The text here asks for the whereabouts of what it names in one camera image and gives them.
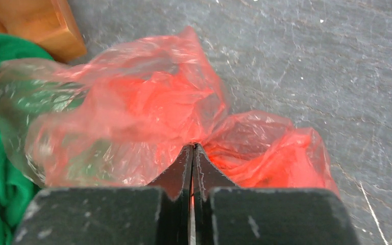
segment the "plastic bag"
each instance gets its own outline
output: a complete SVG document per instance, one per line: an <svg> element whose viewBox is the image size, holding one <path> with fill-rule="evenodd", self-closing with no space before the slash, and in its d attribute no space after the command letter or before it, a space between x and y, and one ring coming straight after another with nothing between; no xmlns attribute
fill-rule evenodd
<svg viewBox="0 0 392 245"><path fill-rule="evenodd" d="M119 44L75 67L21 59L0 68L6 152L37 184L145 185L199 142L240 186L337 193L317 132L262 111L227 111L192 28Z"/></svg>
<svg viewBox="0 0 392 245"><path fill-rule="evenodd" d="M229 116L206 140L209 159L244 187L319 187L336 194L329 156L312 128L263 111Z"/></svg>
<svg viewBox="0 0 392 245"><path fill-rule="evenodd" d="M192 28L114 46L89 64L0 68L9 159L47 186L145 185L224 119L222 83Z"/></svg>

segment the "scratch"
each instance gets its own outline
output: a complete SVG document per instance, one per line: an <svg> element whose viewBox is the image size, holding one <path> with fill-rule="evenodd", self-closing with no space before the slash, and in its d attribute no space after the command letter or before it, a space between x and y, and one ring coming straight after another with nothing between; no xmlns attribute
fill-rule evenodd
<svg viewBox="0 0 392 245"><path fill-rule="evenodd" d="M363 192L364 198L366 199L367 205L369 206L369 209L371 211L371 215L372 215L373 219L375 220L376 227L378 228L378 231L381 234L382 240L384 240L384 244L385 245L388 245L388 241L385 239L384 233L382 233L381 227L379 226L379 221L376 218L376 214L373 211L373 208L372 208L372 206L371 206L371 204L369 202L369 199L368 199L368 196L366 195L366 192L364 191L363 184L362 184L361 181L360 181L360 187L361 187L361 191Z"/></svg>
<svg viewBox="0 0 392 245"><path fill-rule="evenodd" d="M234 69L232 68L231 63L229 62L229 60L226 60L226 62L228 63L229 67L231 68L232 73L234 73L234 75L236 75Z"/></svg>
<svg viewBox="0 0 392 245"><path fill-rule="evenodd" d="M258 80L259 80L259 86L261 87L261 91L263 91L262 89L262 81L261 81L261 70L258 69Z"/></svg>
<svg viewBox="0 0 392 245"><path fill-rule="evenodd" d="M240 0L240 2L241 2L242 4L244 4L245 6L247 6L247 7L250 7L250 4L247 3L247 2L245 2L244 0Z"/></svg>
<svg viewBox="0 0 392 245"><path fill-rule="evenodd" d="M252 228L253 234L256 238L260 238L261 235L259 234L259 226L256 224L256 221L249 215L249 225Z"/></svg>
<svg viewBox="0 0 392 245"><path fill-rule="evenodd" d="M290 66L290 62L289 62L289 60L288 60L288 63L287 63L287 65L286 65L286 67L285 67L285 71L283 71L283 74L282 74L282 75L280 76L280 78L279 78L279 83L281 83L282 80L283 80L283 78L285 77L286 72L287 72L288 69L289 69L289 66Z"/></svg>
<svg viewBox="0 0 392 245"><path fill-rule="evenodd" d="M211 42L209 41L209 39L206 38L205 41L207 42L208 45L210 45L210 48L211 48L212 50L214 50L214 47L213 47L213 45L211 44Z"/></svg>
<svg viewBox="0 0 392 245"><path fill-rule="evenodd" d="M369 143L374 141L375 141L375 128L372 129L372 138L367 141L366 145L363 147L363 151L361 151L360 155L358 155L358 158L361 158L363 156L364 151L366 151L366 149L369 146Z"/></svg>

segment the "translucent plastic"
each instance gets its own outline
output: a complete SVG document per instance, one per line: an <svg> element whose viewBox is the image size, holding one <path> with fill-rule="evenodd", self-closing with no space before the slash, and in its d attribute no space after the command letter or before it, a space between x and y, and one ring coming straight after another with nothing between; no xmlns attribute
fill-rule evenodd
<svg viewBox="0 0 392 245"><path fill-rule="evenodd" d="M319 187L338 194L329 156L312 128L263 111L229 116L206 140L209 159L244 187Z"/></svg>
<svg viewBox="0 0 392 245"><path fill-rule="evenodd" d="M199 142L243 187L337 191L314 130L227 111L192 28L116 45L84 65L20 59L0 68L6 153L37 184L146 185Z"/></svg>

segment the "scratched floor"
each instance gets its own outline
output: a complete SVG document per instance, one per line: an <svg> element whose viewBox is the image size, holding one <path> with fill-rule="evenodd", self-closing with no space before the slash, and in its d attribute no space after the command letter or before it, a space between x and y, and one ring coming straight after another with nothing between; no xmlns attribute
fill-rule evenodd
<svg viewBox="0 0 392 245"><path fill-rule="evenodd" d="M69 0L88 47L193 26L233 95L314 127L363 245L392 244L392 0Z"/></svg>

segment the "stone surface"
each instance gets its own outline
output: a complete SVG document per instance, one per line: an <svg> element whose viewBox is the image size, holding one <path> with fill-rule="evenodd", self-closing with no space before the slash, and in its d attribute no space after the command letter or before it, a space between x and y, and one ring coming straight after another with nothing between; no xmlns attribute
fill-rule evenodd
<svg viewBox="0 0 392 245"><path fill-rule="evenodd" d="M392 244L392 1L69 0L88 48L199 34L233 112L314 127L363 245Z"/></svg>

